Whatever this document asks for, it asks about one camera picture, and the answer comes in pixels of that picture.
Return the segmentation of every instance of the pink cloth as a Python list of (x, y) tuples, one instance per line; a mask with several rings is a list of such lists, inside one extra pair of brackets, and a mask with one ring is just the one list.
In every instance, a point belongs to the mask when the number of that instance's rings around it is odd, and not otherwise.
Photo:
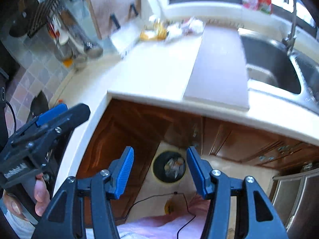
[[(203, 200), (199, 195), (192, 198), (189, 203), (189, 212), (196, 217), (180, 231), (180, 239), (200, 239), (209, 203), (209, 200)], [(176, 239), (178, 230), (192, 218), (193, 215), (185, 210), (183, 213), (141, 218), (135, 222), (117, 226), (117, 229), (119, 233), (130, 231), (149, 239)]]

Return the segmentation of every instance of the finger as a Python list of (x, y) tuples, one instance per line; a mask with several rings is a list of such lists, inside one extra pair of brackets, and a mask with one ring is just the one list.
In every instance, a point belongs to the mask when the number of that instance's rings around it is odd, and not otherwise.
[(22, 208), (20, 202), (18, 202), (15, 198), (9, 196), (7, 192), (4, 192), (3, 195), (3, 203), (13, 215), (24, 219), (25, 216), (22, 214)]
[(43, 178), (36, 180), (35, 187), (34, 187), (34, 198), (38, 202), (44, 202), (46, 199), (46, 194), (47, 194), (47, 186)]
[(46, 191), (45, 199), (43, 202), (37, 202), (35, 205), (35, 212), (38, 216), (42, 216), (47, 206), (50, 203), (50, 194)]
[(43, 177), (43, 173), (40, 173), (36, 176), (37, 179), (41, 179)]

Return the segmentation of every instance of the wooden cabinet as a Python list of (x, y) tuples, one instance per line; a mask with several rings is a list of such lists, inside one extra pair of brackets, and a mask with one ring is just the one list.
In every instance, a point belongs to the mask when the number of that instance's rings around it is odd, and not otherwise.
[(296, 166), (303, 166), (309, 162), (318, 160), (319, 151), (317, 147), (309, 145), (308, 143), (299, 142), (284, 153), (274, 157), (271, 161), (259, 165), (284, 170)]
[(203, 154), (284, 170), (319, 160), (310, 144), (227, 121), (204, 118)]
[(279, 136), (246, 126), (205, 118), (204, 154), (246, 162), (276, 145)]
[[(112, 99), (83, 156), (77, 178), (95, 175), (118, 159), (126, 146), (135, 152), (124, 194), (112, 201), (116, 219), (126, 216), (142, 186), (161, 141), (200, 154), (274, 169), (302, 166), (319, 160), (318, 147), (271, 132), (176, 110)], [(85, 222), (91, 226), (90, 199), (85, 199)]]
[[(126, 216), (142, 186), (161, 141), (201, 152), (202, 117), (132, 102), (111, 100), (87, 147), (77, 178), (87, 178), (120, 158), (126, 146), (134, 149), (134, 163), (124, 194), (111, 201), (115, 219)], [(90, 199), (85, 199), (85, 223), (91, 227)]]
[(161, 140), (179, 148), (194, 146), (202, 153), (202, 116), (132, 102), (123, 104), (134, 111), (141, 122), (147, 123)]
[[(152, 162), (160, 139), (154, 139), (149, 128), (123, 109), (121, 102), (112, 100), (101, 118), (79, 167), (77, 178), (87, 178), (109, 167), (120, 158), (126, 146), (134, 149), (134, 163), (124, 195), (112, 201), (115, 218), (124, 217), (134, 203)], [(86, 225), (91, 226), (89, 198), (85, 203)]]

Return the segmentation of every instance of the kitchen counter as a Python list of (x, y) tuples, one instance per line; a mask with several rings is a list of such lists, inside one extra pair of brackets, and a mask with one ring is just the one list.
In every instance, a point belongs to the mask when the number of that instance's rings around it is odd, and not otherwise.
[(119, 55), (106, 55), (74, 75), (59, 98), (68, 107), (87, 104), (91, 115), (70, 139), (54, 193), (66, 177), (76, 175), (111, 98), (241, 123), (319, 146), (319, 116), (281, 99), (250, 90), (248, 111), (183, 99), (200, 43), (201, 36), (188, 36), (168, 44), (139, 43), (124, 60)]

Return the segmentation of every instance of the stainless steel sink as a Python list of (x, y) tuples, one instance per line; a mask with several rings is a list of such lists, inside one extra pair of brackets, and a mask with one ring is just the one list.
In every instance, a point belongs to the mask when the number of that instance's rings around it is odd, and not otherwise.
[(238, 29), (245, 50), (248, 89), (267, 93), (319, 114), (319, 66), (306, 55), (257, 32)]

